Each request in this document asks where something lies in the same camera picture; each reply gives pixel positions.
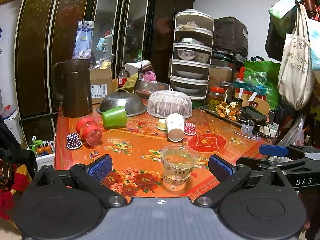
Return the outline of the clear plastic cup with ribbon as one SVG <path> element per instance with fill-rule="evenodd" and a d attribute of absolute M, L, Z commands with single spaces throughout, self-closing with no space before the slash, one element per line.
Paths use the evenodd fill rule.
<path fill-rule="evenodd" d="M 164 187 L 170 191 L 185 189 L 199 155 L 187 146 L 171 144 L 161 150 L 161 158 Z"/>

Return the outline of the red clear plastic cup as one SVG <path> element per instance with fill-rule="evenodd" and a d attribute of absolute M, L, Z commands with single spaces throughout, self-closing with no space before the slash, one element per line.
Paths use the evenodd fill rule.
<path fill-rule="evenodd" d="M 97 120 L 91 116 L 80 118 L 76 123 L 76 131 L 89 146 L 99 145 L 103 137 L 102 128 L 99 127 Z"/>

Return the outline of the green plastic cup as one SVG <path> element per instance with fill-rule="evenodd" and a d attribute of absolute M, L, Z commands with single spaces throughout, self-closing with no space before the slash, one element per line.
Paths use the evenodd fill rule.
<path fill-rule="evenodd" d="M 103 125 L 106 129 L 127 124 L 127 113 L 124 106 L 114 107 L 102 113 Z"/>

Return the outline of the white floral paper cup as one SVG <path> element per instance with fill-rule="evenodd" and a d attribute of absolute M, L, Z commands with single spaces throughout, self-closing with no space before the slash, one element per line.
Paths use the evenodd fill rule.
<path fill-rule="evenodd" d="M 166 118 L 167 135 L 170 141 L 179 142 L 184 137 L 184 117 L 173 113 Z"/>

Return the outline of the purple polka dot cupcake liner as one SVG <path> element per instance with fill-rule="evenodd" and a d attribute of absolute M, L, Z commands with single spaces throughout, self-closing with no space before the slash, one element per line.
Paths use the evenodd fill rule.
<path fill-rule="evenodd" d="M 66 140 L 66 147 L 70 150 L 76 150 L 82 146 L 82 141 L 80 140 L 78 133 L 68 134 Z"/>

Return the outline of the red polka dot cupcake liner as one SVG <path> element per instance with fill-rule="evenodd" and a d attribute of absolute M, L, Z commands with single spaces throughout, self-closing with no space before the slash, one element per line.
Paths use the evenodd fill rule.
<path fill-rule="evenodd" d="M 184 126 L 184 133 L 186 135 L 195 135 L 196 134 L 196 125 L 192 122 L 186 122 Z"/>

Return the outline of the dried orange peels tray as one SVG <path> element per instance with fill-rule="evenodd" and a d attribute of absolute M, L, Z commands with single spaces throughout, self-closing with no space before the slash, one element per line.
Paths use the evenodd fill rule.
<path fill-rule="evenodd" d="M 207 105 L 201 106 L 200 109 L 234 126 L 240 127 L 242 125 L 239 122 L 242 117 L 241 107 L 236 102 L 226 103 L 210 100 Z"/>

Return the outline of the white foam box with bottles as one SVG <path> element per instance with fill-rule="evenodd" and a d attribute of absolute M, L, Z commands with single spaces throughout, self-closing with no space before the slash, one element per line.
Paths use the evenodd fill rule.
<path fill-rule="evenodd" d="M 31 144 L 27 147 L 27 150 L 33 151 L 35 154 L 37 171 L 46 165 L 55 167 L 55 140 L 40 140 L 34 135 L 31 139 Z"/>

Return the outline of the steel colander bowl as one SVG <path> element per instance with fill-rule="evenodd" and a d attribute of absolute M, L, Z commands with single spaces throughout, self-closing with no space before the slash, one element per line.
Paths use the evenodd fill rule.
<path fill-rule="evenodd" d="M 147 107 L 142 103 L 138 95 L 127 92 L 115 92 L 103 98 L 97 108 L 97 112 L 102 114 L 105 111 L 120 106 L 124 106 L 128 117 L 137 116 L 147 111 Z"/>

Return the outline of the yellow cupcake liner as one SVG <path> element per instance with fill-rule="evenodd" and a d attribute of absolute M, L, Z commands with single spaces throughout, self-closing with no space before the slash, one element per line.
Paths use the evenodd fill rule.
<path fill-rule="evenodd" d="M 156 128 L 161 131 L 165 131 L 167 129 L 165 121 L 166 119 L 164 118 L 159 119 L 157 122 Z"/>

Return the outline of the glass jar with red lid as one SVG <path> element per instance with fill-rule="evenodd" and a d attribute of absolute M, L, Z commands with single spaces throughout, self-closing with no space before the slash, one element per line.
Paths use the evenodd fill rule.
<path fill-rule="evenodd" d="M 224 111 L 225 89 L 222 87 L 210 87 L 207 95 L 207 108 L 211 111 Z"/>

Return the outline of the green shopping bag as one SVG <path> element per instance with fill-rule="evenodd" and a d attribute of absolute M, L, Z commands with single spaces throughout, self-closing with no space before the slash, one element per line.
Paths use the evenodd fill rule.
<path fill-rule="evenodd" d="M 280 64 L 265 61 L 262 57 L 252 57 L 244 63 L 244 79 L 250 84 L 265 88 L 266 101 L 270 109 L 277 109 L 281 96 L 278 92 L 278 75 Z"/>

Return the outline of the beige canvas tote bag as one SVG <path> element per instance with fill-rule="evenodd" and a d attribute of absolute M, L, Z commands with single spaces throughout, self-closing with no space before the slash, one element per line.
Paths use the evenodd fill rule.
<path fill-rule="evenodd" d="M 315 75 L 312 71 L 307 13 L 304 5 L 296 3 L 296 25 L 286 34 L 283 56 L 278 75 L 280 95 L 296 110 L 310 99 Z"/>

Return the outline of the white mesh food cover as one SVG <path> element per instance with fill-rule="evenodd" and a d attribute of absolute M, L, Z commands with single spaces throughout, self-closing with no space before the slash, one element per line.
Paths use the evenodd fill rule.
<path fill-rule="evenodd" d="M 147 112 L 157 118 L 177 113 L 185 119 L 193 114 L 192 102 L 187 94 L 174 90 L 159 90 L 148 98 Z"/>

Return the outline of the cardboard box with label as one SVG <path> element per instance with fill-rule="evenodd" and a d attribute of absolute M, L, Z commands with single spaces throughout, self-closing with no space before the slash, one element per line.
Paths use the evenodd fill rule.
<path fill-rule="evenodd" d="M 92 103 L 101 103 L 103 98 L 112 93 L 112 69 L 91 69 L 91 98 Z"/>

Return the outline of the steel basin with cloths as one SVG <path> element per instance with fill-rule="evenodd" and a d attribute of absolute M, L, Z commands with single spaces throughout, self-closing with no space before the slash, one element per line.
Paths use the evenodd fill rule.
<path fill-rule="evenodd" d="M 135 86 L 135 93 L 142 99 L 148 99 L 149 96 L 159 90 L 168 90 L 169 85 L 161 82 L 148 82 L 138 80 Z"/>

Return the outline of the brown plastic pitcher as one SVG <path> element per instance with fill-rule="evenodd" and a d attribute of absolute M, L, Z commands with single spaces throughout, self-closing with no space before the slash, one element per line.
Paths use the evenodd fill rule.
<path fill-rule="evenodd" d="M 54 64 L 51 82 L 54 98 L 62 102 L 65 117 L 77 118 L 92 113 L 88 60 L 71 59 Z"/>

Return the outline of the red label drink bottle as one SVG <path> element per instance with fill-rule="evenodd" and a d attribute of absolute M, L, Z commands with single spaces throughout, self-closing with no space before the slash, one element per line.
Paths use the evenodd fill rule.
<path fill-rule="evenodd" d="M 128 75 L 124 66 L 121 67 L 117 79 L 118 79 L 118 88 L 123 87 L 126 81 L 128 80 Z"/>

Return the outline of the white box by fridge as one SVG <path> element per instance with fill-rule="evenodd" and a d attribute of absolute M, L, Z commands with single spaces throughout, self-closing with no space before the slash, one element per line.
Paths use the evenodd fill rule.
<path fill-rule="evenodd" d="M 1 116 L 8 129 L 11 130 L 15 139 L 21 145 L 23 142 L 23 131 L 20 126 L 20 119 L 15 105 L 7 105 L 1 110 Z"/>

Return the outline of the white tiered dish rack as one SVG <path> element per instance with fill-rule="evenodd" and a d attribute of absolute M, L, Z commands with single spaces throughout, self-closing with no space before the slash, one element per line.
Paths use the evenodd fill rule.
<path fill-rule="evenodd" d="M 213 52 L 214 19 L 187 9 L 175 16 L 169 88 L 192 100 L 207 96 Z"/>

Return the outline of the blue white snack bag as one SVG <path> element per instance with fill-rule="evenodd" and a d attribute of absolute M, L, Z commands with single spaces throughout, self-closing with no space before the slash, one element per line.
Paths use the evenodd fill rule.
<path fill-rule="evenodd" d="M 73 59 L 91 59 L 93 21 L 78 21 Z"/>

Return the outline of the dark wooden cabinet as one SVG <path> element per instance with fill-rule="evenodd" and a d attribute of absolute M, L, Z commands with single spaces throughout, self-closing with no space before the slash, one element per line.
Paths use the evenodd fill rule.
<path fill-rule="evenodd" d="M 15 41 L 15 87 L 27 142 L 52 140 L 59 102 L 50 76 L 72 58 L 79 21 L 93 21 L 92 61 L 113 54 L 113 76 L 122 65 L 150 60 L 165 81 L 175 15 L 196 0 L 22 0 Z"/>

